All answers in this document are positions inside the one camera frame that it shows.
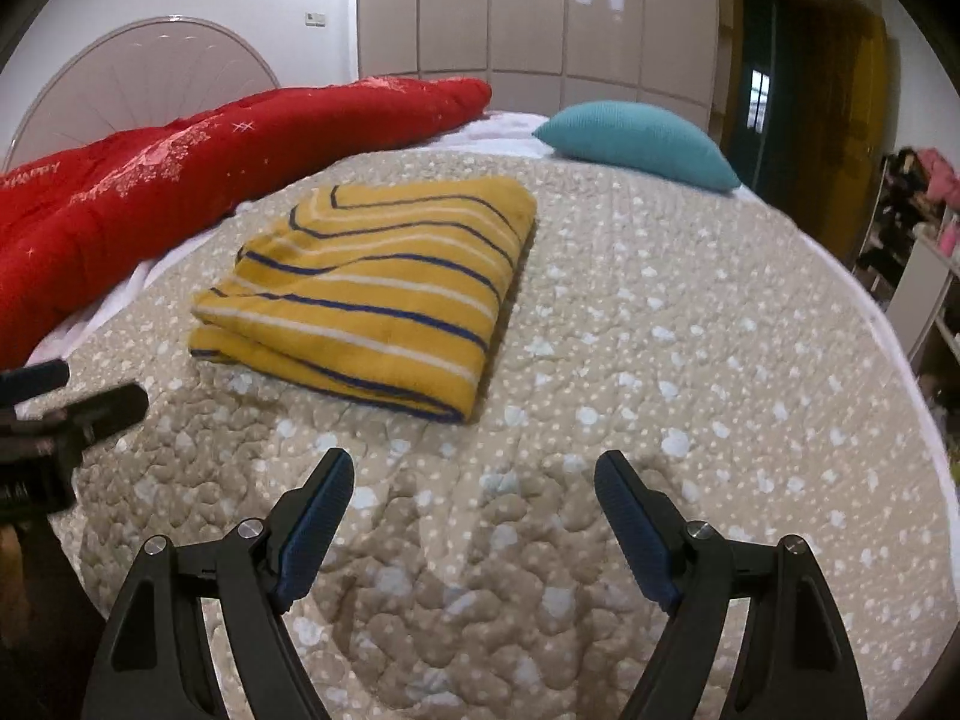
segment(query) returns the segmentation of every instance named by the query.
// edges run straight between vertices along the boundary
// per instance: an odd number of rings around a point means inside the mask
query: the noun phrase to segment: blue pillow
[[[602,100],[565,108],[534,137],[564,156],[731,191],[740,179],[706,132],[656,105]]]

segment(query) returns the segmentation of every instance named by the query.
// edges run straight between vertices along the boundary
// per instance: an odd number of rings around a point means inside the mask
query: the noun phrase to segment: white headboard
[[[129,23],[50,79],[16,129],[3,171],[279,85],[263,57],[216,23],[184,16]]]

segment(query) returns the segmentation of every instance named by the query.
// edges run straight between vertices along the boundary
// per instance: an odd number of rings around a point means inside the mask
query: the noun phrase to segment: white stripe
[[[448,290],[445,287],[438,287],[435,284],[418,284],[416,281],[401,281],[398,278],[377,278],[376,276],[352,276],[347,274],[320,274],[314,276],[318,281],[346,281],[350,284],[368,284],[373,287],[392,287],[397,290],[409,290],[410,292],[415,293],[431,293],[431,295],[440,295],[443,298],[449,298],[451,300],[456,300],[459,303],[464,303],[464,305],[469,306],[470,308],[475,308],[481,314],[484,315],[491,322],[496,320],[496,317],[493,315],[493,311],[488,309],[483,303],[479,300],[474,300],[469,295],[463,295],[462,293],[455,292],[455,290]],[[269,290],[269,287],[263,287],[259,284],[254,284],[253,281],[248,281],[247,279],[240,278],[240,276],[231,275],[227,276],[227,281],[232,281],[234,284],[239,285],[247,290],[252,290],[253,292],[262,292],[263,290]]]
[[[503,220],[498,217],[498,215],[493,212],[488,212],[484,214],[481,211],[473,210],[472,208],[438,208],[433,204],[425,203],[421,207],[416,206],[405,206],[398,208],[393,211],[376,211],[376,213],[354,213],[353,210],[349,211],[349,215],[345,211],[330,210],[326,205],[323,206],[323,209],[320,208],[320,196],[315,197],[312,207],[310,221],[342,221],[343,223],[352,223],[353,221],[379,221],[383,218],[395,218],[395,217],[405,217],[414,211],[423,211],[427,215],[433,214],[454,214],[454,215],[464,215],[465,217],[478,218],[480,221],[483,221],[488,228],[493,230],[494,233],[498,234],[501,241],[506,242],[507,246],[510,247],[507,251],[512,251],[517,248],[517,238],[512,234],[507,234],[503,231],[505,226]],[[452,197],[450,201],[456,201],[456,197]]]
[[[282,319],[282,317],[268,317],[264,314],[255,314],[251,311],[239,311],[232,308],[212,308],[208,306],[195,306],[194,314],[203,319],[204,316],[210,317],[236,317],[237,319],[246,319],[249,322],[259,324],[269,324],[273,327],[282,327],[285,330],[293,330],[296,333],[305,333],[308,336],[319,336],[321,338],[332,338],[333,341],[342,341],[350,343],[353,346],[360,346],[363,349],[379,352],[380,354],[389,354],[394,357],[406,357],[408,360],[423,362],[424,365],[433,365],[433,367],[442,368],[454,376],[459,376],[472,386],[477,385],[477,377],[462,365],[456,365],[454,362],[448,362],[440,357],[434,357],[432,354],[406,349],[403,346],[394,346],[392,343],[381,343],[373,341],[372,338],[356,336],[353,333],[347,333],[343,330],[335,330],[332,327],[318,327],[306,322],[293,322],[291,319]]]
[[[479,257],[481,260],[487,263],[491,268],[493,268],[496,271],[496,274],[498,276],[503,276],[504,268],[509,267],[509,264],[498,262],[494,260],[493,257],[488,257],[486,254],[483,254],[483,252],[477,250],[476,248],[472,247],[469,244],[465,244],[464,242],[461,242],[461,241],[456,241],[453,238],[447,238],[443,235],[431,235],[430,233],[421,233],[419,235],[404,235],[399,238],[387,238],[387,240],[385,241],[374,241],[374,242],[370,242],[369,244],[347,244],[347,245],[343,245],[342,247],[328,247],[325,244],[321,244],[322,248],[316,248],[315,250],[311,250],[310,248],[299,247],[293,241],[283,237],[285,234],[286,234],[285,231],[277,233],[277,237],[270,240],[270,243],[280,244],[280,245],[283,245],[284,247],[291,248],[291,250],[294,250],[299,254],[319,255],[319,254],[338,253],[341,251],[362,251],[362,250],[371,250],[372,248],[387,247],[388,245],[393,245],[393,244],[404,244],[405,242],[408,242],[408,241],[432,241],[432,242],[435,242],[435,244],[444,244],[444,245],[448,245],[449,247],[459,248],[459,250],[465,251],[469,254],[473,254],[474,256]]]

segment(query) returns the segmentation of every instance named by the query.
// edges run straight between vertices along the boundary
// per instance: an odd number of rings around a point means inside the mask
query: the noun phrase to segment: yellow striped towel
[[[315,190],[195,296],[190,352],[467,419],[535,215],[504,177]]]

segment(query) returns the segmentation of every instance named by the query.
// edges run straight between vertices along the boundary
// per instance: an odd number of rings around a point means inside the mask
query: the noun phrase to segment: red blanket
[[[351,154],[476,119],[475,79],[278,89],[166,127],[118,132],[0,176],[0,370],[142,260]]]

